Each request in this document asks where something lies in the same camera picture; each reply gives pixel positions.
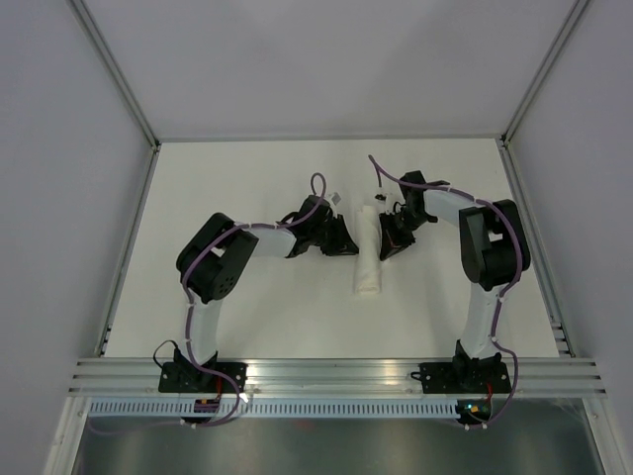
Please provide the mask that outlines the front aluminium rail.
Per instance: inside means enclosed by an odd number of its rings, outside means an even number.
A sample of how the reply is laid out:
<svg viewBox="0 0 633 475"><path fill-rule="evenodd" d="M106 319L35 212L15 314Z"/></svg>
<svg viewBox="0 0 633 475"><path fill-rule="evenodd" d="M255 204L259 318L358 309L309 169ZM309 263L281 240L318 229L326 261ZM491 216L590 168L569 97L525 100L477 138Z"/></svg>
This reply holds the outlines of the front aluminium rail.
<svg viewBox="0 0 633 475"><path fill-rule="evenodd" d="M264 398L395 398L422 394L410 377L414 359L246 359L244 389ZM149 358L84 358L72 370L74 397L156 396L160 369ZM518 398L604 398L606 387L588 358L523 358Z"/></svg>

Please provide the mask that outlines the white cloth napkin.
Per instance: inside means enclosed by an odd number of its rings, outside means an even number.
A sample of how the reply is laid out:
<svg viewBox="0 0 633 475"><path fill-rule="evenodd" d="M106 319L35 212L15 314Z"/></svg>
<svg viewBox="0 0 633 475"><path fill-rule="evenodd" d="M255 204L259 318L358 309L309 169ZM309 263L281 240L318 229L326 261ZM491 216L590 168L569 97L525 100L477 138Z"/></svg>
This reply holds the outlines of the white cloth napkin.
<svg viewBox="0 0 633 475"><path fill-rule="evenodd" d="M355 233L359 251L354 271L354 292L361 296L377 295L382 290L381 230L375 207L363 205L357 211Z"/></svg>

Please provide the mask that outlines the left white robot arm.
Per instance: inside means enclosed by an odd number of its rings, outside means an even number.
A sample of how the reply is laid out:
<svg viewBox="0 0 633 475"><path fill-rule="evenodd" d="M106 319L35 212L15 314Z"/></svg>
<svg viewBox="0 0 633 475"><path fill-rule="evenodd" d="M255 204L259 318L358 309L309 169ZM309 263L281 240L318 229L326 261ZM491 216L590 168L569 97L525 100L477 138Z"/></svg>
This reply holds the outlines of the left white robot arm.
<svg viewBox="0 0 633 475"><path fill-rule="evenodd" d="M236 286L252 257L290 259L311 247L330 257L359 253L336 210L340 196L310 195L297 212L275 225L240 224L223 213L213 214L183 248L176 260L188 300L183 351L188 361L182 381L204 392L216 380L217 329L222 303Z"/></svg>

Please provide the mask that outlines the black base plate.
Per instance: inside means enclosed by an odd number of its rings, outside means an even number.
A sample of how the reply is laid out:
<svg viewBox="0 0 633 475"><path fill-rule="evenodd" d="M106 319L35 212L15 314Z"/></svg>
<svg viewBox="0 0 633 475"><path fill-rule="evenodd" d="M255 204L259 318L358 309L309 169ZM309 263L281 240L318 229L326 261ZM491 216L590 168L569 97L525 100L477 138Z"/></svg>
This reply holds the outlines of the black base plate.
<svg viewBox="0 0 633 475"><path fill-rule="evenodd" d="M214 370L231 378L239 391L247 379L247 364L236 361L217 362ZM165 394L234 394L235 389L223 377L195 368L188 360L166 362L162 365L158 392Z"/></svg>
<svg viewBox="0 0 633 475"><path fill-rule="evenodd" d="M457 368L452 362L427 362L418 365L417 380L424 394L488 395L508 394L511 382L504 363Z"/></svg>

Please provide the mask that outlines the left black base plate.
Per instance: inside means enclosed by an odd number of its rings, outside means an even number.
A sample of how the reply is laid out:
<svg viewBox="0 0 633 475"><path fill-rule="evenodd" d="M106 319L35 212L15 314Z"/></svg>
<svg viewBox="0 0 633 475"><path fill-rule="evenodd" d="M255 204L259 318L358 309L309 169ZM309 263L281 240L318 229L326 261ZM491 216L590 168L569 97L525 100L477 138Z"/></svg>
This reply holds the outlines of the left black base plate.
<svg viewBox="0 0 633 475"><path fill-rule="evenodd" d="M214 370L231 378L239 391L247 379L247 364L236 361L217 362ZM188 360L166 362L162 365L158 392L165 394L234 394L235 389L223 377L195 368Z"/></svg>

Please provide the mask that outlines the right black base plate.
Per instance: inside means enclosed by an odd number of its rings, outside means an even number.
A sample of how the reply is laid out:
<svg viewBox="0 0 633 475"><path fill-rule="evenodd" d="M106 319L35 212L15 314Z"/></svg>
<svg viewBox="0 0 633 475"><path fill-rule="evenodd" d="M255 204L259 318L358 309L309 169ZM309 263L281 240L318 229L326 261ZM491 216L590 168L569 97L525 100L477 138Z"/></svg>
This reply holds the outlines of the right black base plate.
<svg viewBox="0 0 633 475"><path fill-rule="evenodd" d="M427 362L418 365L417 380L424 394L488 395L508 394L511 382L504 363L457 368L452 362Z"/></svg>

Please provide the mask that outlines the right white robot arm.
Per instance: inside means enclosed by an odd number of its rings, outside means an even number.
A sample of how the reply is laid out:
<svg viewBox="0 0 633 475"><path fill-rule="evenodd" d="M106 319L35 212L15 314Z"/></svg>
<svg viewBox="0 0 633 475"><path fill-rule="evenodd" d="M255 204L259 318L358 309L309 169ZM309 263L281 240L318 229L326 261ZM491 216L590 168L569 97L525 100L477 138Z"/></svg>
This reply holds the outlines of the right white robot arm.
<svg viewBox="0 0 633 475"><path fill-rule="evenodd" d="M424 224L443 221L459 232L461 264L471 282L471 293L451 377L458 388L473 391L488 377L483 361L504 352L497 339L503 302L530 266L517 207L511 200L478 199L443 180L428 182L420 171L400 179L381 170L377 174L398 183L404 199L392 211L379 215L382 261L413 245L413 232Z"/></svg>

